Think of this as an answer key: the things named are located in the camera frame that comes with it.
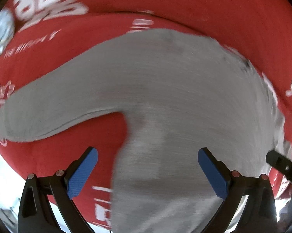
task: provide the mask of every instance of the clear plastic object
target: clear plastic object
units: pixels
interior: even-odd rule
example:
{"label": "clear plastic object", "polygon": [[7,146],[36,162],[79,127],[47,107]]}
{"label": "clear plastic object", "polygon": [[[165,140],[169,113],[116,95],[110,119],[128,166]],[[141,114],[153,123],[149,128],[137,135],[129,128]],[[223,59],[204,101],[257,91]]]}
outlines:
{"label": "clear plastic object", "polygon": [[14,19],[11,11],[2,9],[0,12],[0,55],[12,39],[14,28]]}

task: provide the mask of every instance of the gray fabric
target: gray fabric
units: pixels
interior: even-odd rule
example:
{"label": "gray fabric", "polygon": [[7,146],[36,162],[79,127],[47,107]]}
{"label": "gray fabric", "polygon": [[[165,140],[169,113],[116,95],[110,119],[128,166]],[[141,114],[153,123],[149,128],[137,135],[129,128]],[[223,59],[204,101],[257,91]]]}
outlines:
{"label": "gray fabric", "polygon": [[0,139],[39,140],[121,111],[130,135],[114,166],[113,231],[200,232],[221,200],[198,150],[244,175],[267,173],[281,130],[274,108],[249,62],[211,38],[155,29],[99,44],[19,89],[0,109]]}

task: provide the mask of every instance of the red cloth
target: red cloth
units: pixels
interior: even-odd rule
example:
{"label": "red cloth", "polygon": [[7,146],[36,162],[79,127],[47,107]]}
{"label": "red cloth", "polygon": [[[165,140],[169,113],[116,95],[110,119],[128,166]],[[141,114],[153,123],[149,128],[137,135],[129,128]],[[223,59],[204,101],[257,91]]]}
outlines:
{"label": "red cloth", "polygon": [[[237,49],[259,73],[268,77],[285,115],[285,139],[292,143],[292,96],[285,95],[292,80],[292,7],[286,0],[53,0],[50,5],[51,1],[7,3],[14,12],[18,29],[24,22],[33,22],[33,26],[18,32],[0,57],[0,92],[4,92],[1,101],[92,46],[130,30],[145,29],[137,27],[202,32]],[[136,14],[139,11],[153,16]],[[65,14],[75,16],[63,17]],[[65,169],[88,146],[97,148],[100,160],[74,201],[86,220],[110,229],[107,221],[97,218],[95,210],[97,204],[106,209],[109,204],[94,200],[109,201],[110,193],[91,186],[111,188],[112,165],[126,135],[124,117],[114,113],[41,141],[8,141],[7,145],[1,141],[0,153],[26,178],[31,172],[51,175]],[[278,194],[282,178],[278,174],[274,181],[275,176],[272,171],[270,179],[274,182],[274,193]]]}

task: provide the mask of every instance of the bolt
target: bolt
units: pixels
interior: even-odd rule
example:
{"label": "bolt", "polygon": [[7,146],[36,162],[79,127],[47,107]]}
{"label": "bolt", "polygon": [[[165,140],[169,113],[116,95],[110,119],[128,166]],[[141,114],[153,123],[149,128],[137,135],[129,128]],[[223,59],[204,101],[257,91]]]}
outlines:
{"label": "bolt", "polygon": [[35,175],[33,174],[33,173],[30,173],[28,176],[27,176],[27,178],[29,179],[29,180],[31,180],[32,178],[34,178],[35,177]]}
{"label": "bolt", "polygon": [[239,177],[240,173],[238,171],[232,171],[231,175],[234,176],[234,177]]}
{"label": "bolt", "polygon": [[263,173],[263,174],[261,175],[261,178],[262,178],[263,180],[268,180],[269,177],[268,177],[267,174],[264,174],[264,173]]}
{"label": "bolt", "polygon": [[56,176],[61,177],[64,174],[63,170],[59,170],[56,172]]}

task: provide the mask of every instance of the blue gripper pad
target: blue gripper pad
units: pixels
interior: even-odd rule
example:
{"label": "blue gripper pad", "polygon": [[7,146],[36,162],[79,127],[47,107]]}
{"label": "blue gripper pad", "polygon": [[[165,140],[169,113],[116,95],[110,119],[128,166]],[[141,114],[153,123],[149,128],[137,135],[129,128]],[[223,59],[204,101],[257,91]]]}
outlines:
{"label": "blue gripper pad", "polygon": [[216,167],[216,163],[208,157],[203,149],[198,152],[198,162],[216,195],[226,199],[228,195],[227,182]]}
{"label": "blue gripper pad", "polygon": [[85,157],[83,162],[73,173],[72,177],[67,183],[67,194],[70,199],[76,197],[81,192],[91,172],[93,171],[98,160],[97,149],[92,148],[89,154]]}

